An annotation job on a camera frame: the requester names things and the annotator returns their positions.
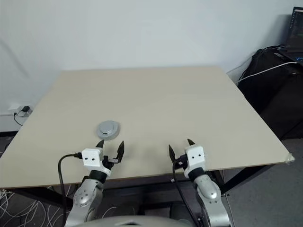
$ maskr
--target beige tabletop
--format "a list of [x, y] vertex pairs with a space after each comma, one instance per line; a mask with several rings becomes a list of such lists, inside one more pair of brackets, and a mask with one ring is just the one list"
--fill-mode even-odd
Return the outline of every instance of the beige tabletop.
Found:
[[[292, 156], [218, 67], [64, 71], [0, 158], [0, 188], [59, 183], [65, 154], [94, 147], [99, 123], [120, 123], [104, 153], [122, 163], [110, 179], [171, 173], [170, 144], [204, 147], [207, 170], [283, 163]], [[65, 183], [81, 182], [82, 160], [62, 162]]]

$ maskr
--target power outlet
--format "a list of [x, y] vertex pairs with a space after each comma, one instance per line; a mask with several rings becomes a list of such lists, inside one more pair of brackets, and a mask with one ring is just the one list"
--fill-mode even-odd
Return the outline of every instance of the power outlet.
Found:
[[25, 107], [26, 105], [18, 105], [18, 104], [13, 104], [10, 106], [10, 108], [8, 109], [10, 114], [14, 114], [17, 113], [18, 117], [28, 117], [33, 109], [32, 107], [29, 106], [29, 110], [27, 112], [22, 111], [22, 109]]

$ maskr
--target metal table frame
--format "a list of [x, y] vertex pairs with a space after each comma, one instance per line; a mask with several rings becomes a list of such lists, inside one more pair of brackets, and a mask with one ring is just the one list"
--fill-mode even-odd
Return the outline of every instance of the metal table frame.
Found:
[[[15, 136], [17, 132], [18, 131], [0, 132], [0, 137]], [[225, 194], [232, 188], [245, 184], [246, 182], [258, 176], [259, 174], [268, 170], [272, 166], [273, 165], [246, 167], [225, 183], [222, 179], [220, 170], [209, 171], [208, 174], [219, 185], [221, 193]], [[140, 177], [123, 179], [119, 181], [107, 181], [103, 193], [106, 196], [117, 192], [119, 192], [119, 194], [136, 194], [137, 192], [172, 190], [175, 188], [175, 185], [170, 182], [171, 178], [172, 175], [164, 175], [158, 177]], [[179, 174], [178, 179], [180, 182], [189, 183], [189, 180], [186, 179], [182, 174]], [[31, 199], [39, 200], [41, 202], [45, 202], [62, 208], [62, 195], [45, 187], [11, 188], [8, 190], [27, 196]], [[72, 199], [67, 198], [67, 208], [71, 209], [72, 205]]]

